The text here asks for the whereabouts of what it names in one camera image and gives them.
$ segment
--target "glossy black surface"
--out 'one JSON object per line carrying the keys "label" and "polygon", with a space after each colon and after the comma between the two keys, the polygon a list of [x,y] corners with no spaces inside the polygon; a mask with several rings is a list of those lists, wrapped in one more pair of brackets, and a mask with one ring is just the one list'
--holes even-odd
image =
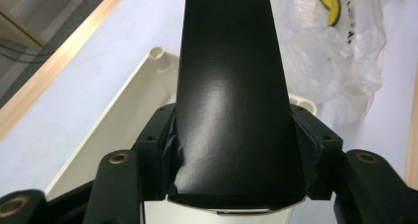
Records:
{"label": "glossy black surface", "polygon": [[269,0],[186,0],[175,113],[171,200],[277,209],[304,197]]}

